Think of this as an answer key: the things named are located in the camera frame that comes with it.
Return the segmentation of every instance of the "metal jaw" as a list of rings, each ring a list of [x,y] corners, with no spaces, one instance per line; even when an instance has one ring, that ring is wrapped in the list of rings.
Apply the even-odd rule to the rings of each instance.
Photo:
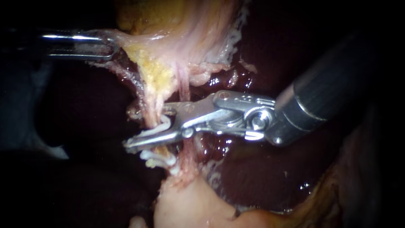
[[[274,119],[274,104],[270,97],[228,90],[220,90],[197,102],[167,103],[164,112],[175,114],[172,127],[154,135],[134,136],[124,146],[128,152],[138,152],[190,138],[196,132],[262,141],[264,131]]]
[[[0,54],[55,60],[110,61],[119,51],[113,38],[96,30],[7,29]]]

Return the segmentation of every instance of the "white fibrous tissue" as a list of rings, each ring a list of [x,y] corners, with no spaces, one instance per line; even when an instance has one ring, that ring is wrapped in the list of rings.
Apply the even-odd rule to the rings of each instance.
[[[179,91],[190,98],[189,85],[208,82],[212,73],[229,70],[241,27],[248,14],[238,0],[136,2],[118,7],[117,22],[126,32],[103,30],[137,64],[139,78],[115,63],[96,63],[126,75],[138,96],[145,125],[155,128],[164,101]]]

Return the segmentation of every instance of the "wet tissue surface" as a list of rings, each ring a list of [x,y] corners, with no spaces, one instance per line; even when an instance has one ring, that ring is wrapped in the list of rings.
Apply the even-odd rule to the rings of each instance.
[[[311,4],[253,3],[233,68],[212,74],[203,86],[191,87],[192,100],[221,89],[275,98],[354,26],[350,10],[345,19],[337,20],[333,14],[310,10]],[[110,3],[100,2],[83,5],[72,21],[39,18],[36,23],[85,29],[115,26]],[[127,227],[138,215],[152,227],[152,205],[165,173],[145,167],[143,160],[122,148],[122,140],[139,133],[139,125],[126,116],[132,101],[131,92],[107,70],[82,62],[55,62],[37,108],[36,126],[46,143],[63,145],[70,160],[49,160],[29,151],[5,153],[4,173],[12,174],[4,178],[5,195],[11,196],[6,200],[10,220],[43,227]],[[207,164],[224,157],[208,180],[231,205],[283,212],[310,194],[363,108],[353,107],[287,148],[204,134],[197,158]]]

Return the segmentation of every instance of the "yellow fat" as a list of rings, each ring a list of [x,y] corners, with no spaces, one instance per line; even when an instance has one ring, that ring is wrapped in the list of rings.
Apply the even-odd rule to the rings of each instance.
[[[141,45],[129,45],[124,47],[124,50],[129,59],[138,64],[145,85],[156,91],[162,91],[171,83],[174,75],[172,69],[162,64],[159,59],[151,57]]]

